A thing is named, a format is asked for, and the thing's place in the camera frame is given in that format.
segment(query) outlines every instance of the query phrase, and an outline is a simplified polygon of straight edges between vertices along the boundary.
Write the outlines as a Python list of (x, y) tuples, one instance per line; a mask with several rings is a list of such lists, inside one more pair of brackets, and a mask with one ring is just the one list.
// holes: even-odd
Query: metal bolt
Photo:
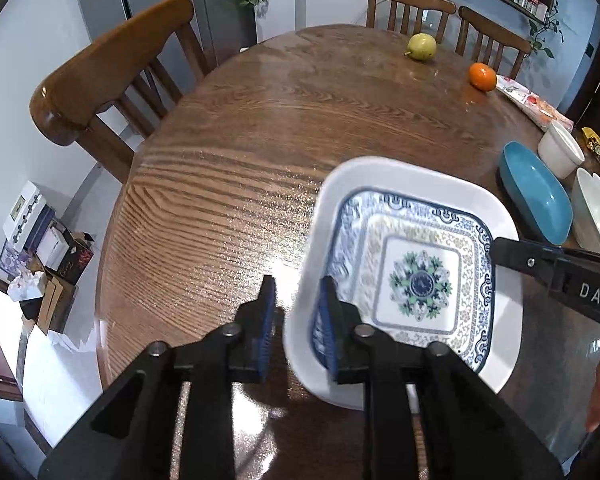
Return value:
[(227, 337), (234, 337), (242, 332), (242, 327), (236, 323), (229, 323), (222, 327), (222, 334)]
[(147, 348), (146, 352), (153, 357), (160, 357), (169, 349), (169, 345), (164, 341), (154, 341)]
[(355, 327), (353, 329), (353, 332), (355, 332), (358, 337), (372, 336), (375, 331), (376, 331), (375, 328), (373, 328), (371, 325), (367, 325), (367, 324), (358, 325), (357, 327)]
[(435, 356), (446, 355), (449, 352), (449, 347), (440, 341), (434, 341), (433, 343), (429, 343), (427, 347), (429, 352), (431, 352)]

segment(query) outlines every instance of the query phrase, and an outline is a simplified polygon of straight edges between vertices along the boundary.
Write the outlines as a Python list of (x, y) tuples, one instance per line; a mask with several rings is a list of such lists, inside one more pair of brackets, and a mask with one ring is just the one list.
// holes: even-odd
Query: orange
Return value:
[(469, 83), (483, 92), (490, 92), (496, 88), (498, 78), (493, 68), (484, 63), (474, 63), (469, 67)]

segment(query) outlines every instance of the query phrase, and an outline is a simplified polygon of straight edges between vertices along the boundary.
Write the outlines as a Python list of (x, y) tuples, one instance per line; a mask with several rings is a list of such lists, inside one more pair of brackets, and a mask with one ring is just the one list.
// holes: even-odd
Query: wooden table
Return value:
[[(468, 60), (440, 48), (423, 64), (405, 46), (350, 25), (284, 34), (214, 70), (168, 115), (136, 156), (107, 233), (96, 307), (104, 385), (147, 343), (181, 345), (230, 320), (265, 273), (288, 309), (320, 184), (345, 160), (397, 158), (502, 198), (503, 146), (534, 149), (540, 130), (497, 92), (472, 88)], [(586, 406), (564, 392), (570, 380), (578, 392), (592, 384), (599, 356), (586, 348), (600, 334), (543, 296), (525, 281), (522, 348), (502, 396), (554, 444), (562, 418)], [(236, 391), (240, 476), (360, 478), (362, 414), (311, 396), (286, 368), (280, 332), (267, 385)]]

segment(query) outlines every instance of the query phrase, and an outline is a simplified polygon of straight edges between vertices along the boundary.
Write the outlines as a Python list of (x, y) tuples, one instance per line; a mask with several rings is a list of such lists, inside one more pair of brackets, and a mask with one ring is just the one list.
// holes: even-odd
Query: wooden chair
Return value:
[(182, 94), (158, 54), (175, 33), (187, 62), (200, 81), (210, 72), (208, 62), (189, 22), (190, 0), (164, 0), (95, 40), (49, 75), (29, 104), (42, 134), (60, 146), (77, 141), (120, 182), (126, 182), (134, 152), (98, 116), (111, 105), (143, 137), (154, 130), (125, 90), (131, 86), (161, 120), (167, 108), (142, 78), (148, 69), (177, 103)]
[[(389, 11), (389, 23), (386, 30), (395, 30), (395, 15), (398, 10), (398, 3), (404, 4), (402, 12), (402, 25), (400, 34), (407, 34), (409, 28), (409, 14), (411, 7), (416, 7), (416, 21), (413, 26), (413, 33), (418, 34), (422, 30), (422, 15), (424, 10), (439, 10), (442, 12), (440, 22), (438, 23), (438, 33), (436, 42), (442, 43), (442, 37), (445, 35), (446, 22), (450, 14), (456, 13), (456, 4), (451, 0), (391, 0), (391, 9)], [(369, 0), (366, 7), (366, 26), (374, 28), (376, 23), (376, 0)]]
[(513, 47), (518, 51), (518, 56), (516, 57), (516, 60), (513, 63), (511, 72), (509, 72), (509, 77), (515, 79), (518, 76), (518, 72), (520, 71), (522, 60), (525, 59), (525, 54), (531, 53), (531, 44), (527, 40), (520, 38), (520, 36), (518, 36), (517, 34), (514, 34), (510, 30), (504, 28), (503, 26), (492, 22), (490, 19), (485, 18), (481, 14), (478, 14), (469, 7), (461, 6), (458, 10), (458, 14), (460, 14), (460, 18), (462, 18), (462, 24), (460, 25), (460, 33), (458, 34), (456, 54), (464, 56), (464, 48), (466, 47), (466, 37), (469, 32), (469, 24), (471, 23), (473, 28), (478, 32), (478, 38), (475, 42), (474, 51), (471, 55), (471, 59), (473, 59), (474, 61), (478, 61), (478, 57), (480, 56), (480, 50), (482, 48), (482, 40), (486, 36), (489, 39), (489, 41), (487, 42), (487, 48), (484, 51), (484, 55), (482, 56), (482, 62), (484, 64), (489, 64), (489, 60), (491, 58), (491, 48), (493, 47), (493, 42), (496, 41), (497, 43), (499, 43), (499, 46), (498, 51), (496, 52), (496, 57), (493, 61), (492, 68), (497, 72), (500, 68), (500, 62), (502, 61), (502, 51), (506, 46)]

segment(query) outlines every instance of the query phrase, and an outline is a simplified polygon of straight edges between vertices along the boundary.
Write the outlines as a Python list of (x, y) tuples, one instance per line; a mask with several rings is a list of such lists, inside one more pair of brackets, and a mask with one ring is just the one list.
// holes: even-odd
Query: yellow fruit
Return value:
[(407, 44), (405, 56), (416, 59), (417, 61), (426, 61), (436, 53), (436, 40), (429, 34), (414, 34)]

